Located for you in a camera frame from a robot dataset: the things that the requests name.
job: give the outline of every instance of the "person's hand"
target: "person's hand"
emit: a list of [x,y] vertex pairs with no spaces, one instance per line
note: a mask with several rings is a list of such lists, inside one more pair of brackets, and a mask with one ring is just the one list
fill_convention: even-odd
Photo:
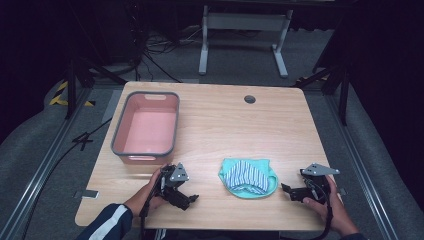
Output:
[[[343,203],[340,201],[339,197],[337,196],[337,187],[334,183],[333,179],[331,179],[329,176],[326,176],[328,180],[328,184],[330,185],[331,193],[330,193],[330,204],[333,208],[333,220],[331,221],[331,228],[338,232],[341,237],[344,237],[346,235],[358,233],[359,230],[355,226],[355,224],[350,219],[349,215],[346,212],[346,209],[343,205]],[[317,212],[321,219],[325,222],[327,218],[327,205],[322,205],[321,203],[310,199],[310,198],[304,198],[303,203],[305,203],[306,206]]]
[[[131,212],[133,214],[133,217],[138,217],[140,214],[141,209],[144,206],[144,203],[146,202],[147,198],[149,197],[150,191],[153,189],[156,179],[160,175],[160,169],[157,169],[152,177],[150,178],[149,183],[144,185],[134,196],[132,196],[130,199],[125,201],[125,206],[131,209]],[[160,205],[164,204],[166,201],[161,197],[153,197],[152,200],[150,200],[150,208],[149,210],[156,209]]]

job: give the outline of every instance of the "person's arm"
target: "person's arm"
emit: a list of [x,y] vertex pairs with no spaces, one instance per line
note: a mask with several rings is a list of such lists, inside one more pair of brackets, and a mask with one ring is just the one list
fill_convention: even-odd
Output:
[[[153,173],[148,184],[143,186],[124,204],[110,204],[105,207],[99,216],[76,239],[115,240],[123,238],[131,230],[132,219],[138,217],[159,175],[160,169]],[[154,197],[150,201],[150,210],[157,208],[164,202],[165,200],[162,198]]]
[[[336,231],[342,237],[343,240],[365,239],[365,237],[360,234],[359,229],[350,219],[343,203],[337,196],[337,187],[333,179],[328,176],[326,177],[331,189],[330,203],[333,209],[333,219],[331,221],[331,228]],[[325,222],[327,218],[326,205],[322,205],[319,202],[310,198],[304,198],[303,203],[305,203],[306,206],[317,212],[321,216],[321,219]]]

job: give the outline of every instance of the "yellow tape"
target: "yellow tape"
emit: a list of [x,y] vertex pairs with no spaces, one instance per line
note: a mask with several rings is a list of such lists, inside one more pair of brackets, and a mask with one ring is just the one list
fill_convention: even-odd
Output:
[[[63,91],[65,90],[67,86],[68,86],[68,81],[63,80],[62,84],[60,84],[59,88],[54,94],[52,100],[50,100],[50,105],[68,106],[68,101],[60,99],[60,95],[62,95]],[[96,101],[87,101],[84,104],[84,106],[87,106],[87,107],[94,107],[95,105],[96,105]]]

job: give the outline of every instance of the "blue sleeve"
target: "blue sleeve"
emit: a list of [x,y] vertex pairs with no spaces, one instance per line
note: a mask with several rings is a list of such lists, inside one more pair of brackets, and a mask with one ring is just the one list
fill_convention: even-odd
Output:
[[122,239],[131,230],[132,213],[123,204],[110,204],[76,238],[83,239]]
[[367,240],[361,233],[354,233],[342,237],[340,240]]

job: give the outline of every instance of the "pink plastic bin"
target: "pink plastic bin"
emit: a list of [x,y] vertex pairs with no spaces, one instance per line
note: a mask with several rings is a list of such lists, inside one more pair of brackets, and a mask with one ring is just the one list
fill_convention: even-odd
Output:
[[171,162],[179,102],[172,92],[131,93],[112,139],[112,151],[127,164]]

